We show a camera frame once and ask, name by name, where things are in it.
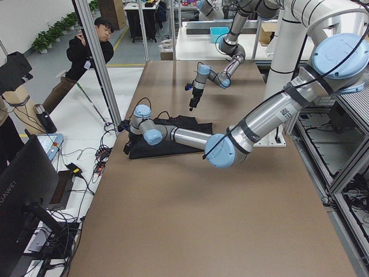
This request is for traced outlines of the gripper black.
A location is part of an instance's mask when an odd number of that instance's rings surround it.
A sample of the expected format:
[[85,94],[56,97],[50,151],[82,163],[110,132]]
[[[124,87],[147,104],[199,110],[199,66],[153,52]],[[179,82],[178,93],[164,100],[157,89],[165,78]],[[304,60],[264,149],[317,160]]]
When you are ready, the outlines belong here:
[[193,88],[192,89],[192,98],[190,99],[190,103],[189,103],[189,111],[192,112],[195,110],[195,107],[197,107],[201,96],[203,94],[203,89],[198,89],[198,88]]
[[128,155],[132,148],[137,144],[137,142],[140,140],[140,135],[134,134],[132,132],[128,135],[128,142],[125,144],[123,148],[123,152]]

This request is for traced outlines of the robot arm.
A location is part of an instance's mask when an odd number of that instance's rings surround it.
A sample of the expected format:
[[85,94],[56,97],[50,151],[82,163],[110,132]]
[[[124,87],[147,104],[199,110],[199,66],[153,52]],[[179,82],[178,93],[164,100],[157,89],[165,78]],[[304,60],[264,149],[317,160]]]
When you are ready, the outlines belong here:
[[129,142],[123,151],[129,154],[136,136],[148,145],[164,140],[204,151],[203,157],[218,168],[227,168],[246,160],[253,147],[271,131],[296,115],[318,97],[355,93],[364,87],[363,70],[368,64],[368,43],[354,33],[339,33],[326,38],[302,65],[299,74],[261,102],[226,134],[207,134],[173,125],[159,125],[151,119],[151,109],[137,105],[128,125]]
[[255,12],[260,18],[268,20],[273,18],[280,9],[280,5],[274,1],[237,1],[236,7],[236,14],[229,32],[216,40],[219,50],[231,57],[231,60],[222,72],[215,72],[210,65],[198,64],[195,79],[185,86],[185,90],[192,90],[193,96],[189,103],[190,111],[197,107],[207,80],[223,89],[231,85],[231,76],[246,59],[245,50],[238,43],[238,37],[250,14]]

